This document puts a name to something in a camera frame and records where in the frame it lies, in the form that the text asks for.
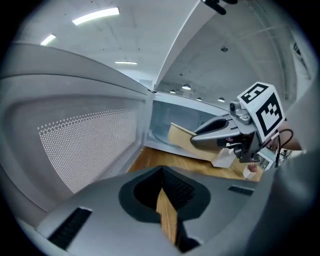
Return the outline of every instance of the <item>black cable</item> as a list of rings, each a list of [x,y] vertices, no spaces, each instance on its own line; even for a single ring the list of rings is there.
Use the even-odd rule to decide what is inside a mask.
[[[283,159],[281,162],[279,162],[279,164],[278,164],[278,165],[282,164],[282,162],[283,162],[283,161],[285,161],[285,160],[286,160],[286,159]]]
[[[291,150],[290,153],[285,157],[285,159],[289,158],[290,155],[291,155],[291,153],[292,153],[292,150]]]
[[[283,133],[283,132],[291,132],[291,136],[285,143],[283,143],[283,145],[281,145],[281,143],[280,143],[280,134]],[[283,130],[279,131],[279,135],[277,136],[278,139],[279,139],[279,149],[278,149],[278,153],[277,153],[276,158],[275,158],[275,167],[278,166],[281,149],[284,147],[284,145],[286,145],[289,141],[291,141],[293,136],[294,136],[294,132],[291,129],[283,129]]]
[[[275,167],[277,167],[277,166],[278,166],[279,158],[280,158],[280,151],[281,151],[280,132],[279,132],[279,135],[277,136],[277,138],[278,138],[278,152],[276,153],[276,158],[275,158]]]
[[[263,148],[265,148],[269,144],[270,141],[272,141],[272,137],[266,143],[264,143],[263,146],[261,147],[261,149],[259,149],[259,150],[262,150]]]

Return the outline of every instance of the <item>ceiling light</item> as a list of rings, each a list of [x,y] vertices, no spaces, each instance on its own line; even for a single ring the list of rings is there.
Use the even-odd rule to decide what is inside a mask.
[[[115,61],[116,64],[133,64],[133,65],[137,65],[138,63],[134,62],[134,61]]]
[[[182,89],[191,90],[191,86],[189,84],[185,84],[184,86],[182,86]]]
[[[45,45],[47,45],[48,43],[50,43],[53,39],[55,39],[56,38],[56,36],[54,35],[54,34],[51,34],[51,35],[49,35],[46,39],[44,39],[43,41],[42,41],[42,43],[40,43],[40,45],[42,45],[42,46],[45,46]]]
[[[79,25],[81,23],[88,22],[88,21],[91,21],[91,20],[94,20],[94,19],[107,17],[107,16],[111,16],[111,15],[118,15],[119,13],[120,12],[119,12],[119,8],[118,7],[105,9],[105,10],[99,10],[99,11],[84,15],[84,16],[82,16],[80,18],[76,18],[72,22],[74,24],[76,24],[76,25]]]
[[[228,48],[227,48],[227,47],[222,46],[220,50],[221,50],[221,51],[223,51],[223,52],[225,53],[225,52],[227,52],[227,51],[228,51]]]

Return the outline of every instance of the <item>wooden table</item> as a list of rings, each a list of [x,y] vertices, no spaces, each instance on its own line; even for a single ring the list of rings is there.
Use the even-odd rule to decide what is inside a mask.
[[[160,151],[154,148],[145,147],[137,160],[131,166],[129,172],[156,166],[175,166],[189,171],[199,172],[205,175],[217,176],[228,179],[245,180],[242,171],[248,164],[240,163],[236,159],[230,168],[213,167],[209,161],[185,157],[177,154]],[[250,181],[258,182],[262,176],[262,169]],[[161,214],[161,226],[163,232],[174,244],[177,233],[177,212],[170,203],[163,189],[160,191],[156,211]]]

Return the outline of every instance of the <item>ceiling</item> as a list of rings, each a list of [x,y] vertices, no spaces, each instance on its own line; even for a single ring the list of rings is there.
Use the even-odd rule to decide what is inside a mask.
[[[49,0],[21,26],[15,41],[77,53],[150,86],[197,0]],[[120,15],[76,26],[72,20],[119,7]],[[115,64],[132,61],[137,65]]]
[[[195,34],[156,90],[175,89],[177,94],[221,105],[219,97],[229,102],[260,81],[274,85],[288,109],[296,100],[293,37],[286,16],[269,2],[226,5],[226,15],[214,15]],[[182,89],[184,84],[192,90]]]
[[[113,7],[119,15],[72,23]],[[222,107],[228,105],[219,97],[227,103],[253,83],[265,82],[275,85],[288,109],[297,89],[285,15],[268,0],[224,8],[222,16],[199,0],[49,0],[24,22],[15,41],[40,44],[54,34],[49,47],[101,62],[150,89],[175,89]],[[192,90],[184,91],[184,84]]]

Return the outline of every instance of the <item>black vent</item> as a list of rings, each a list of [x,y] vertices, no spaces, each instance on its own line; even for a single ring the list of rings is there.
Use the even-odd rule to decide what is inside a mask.
[[[243,194],[246,195],[248,197],[250,197],[254,190],[253,189],[249,189],[249,188],[245,188],[245,187],[240,187],[240,186],[234,186],[232,185],[231,187],[228,188],[228,190],[232,191],[232,192],[236,192],[239,194]]]
[[[195,189],[168,171],[163,172],[162,187],[172,206],[177,211],[195,195]]]
[[[92,212],[77,208],[49,237],[49,241],[61,249],[67,249],[81,227],[85,224]]]

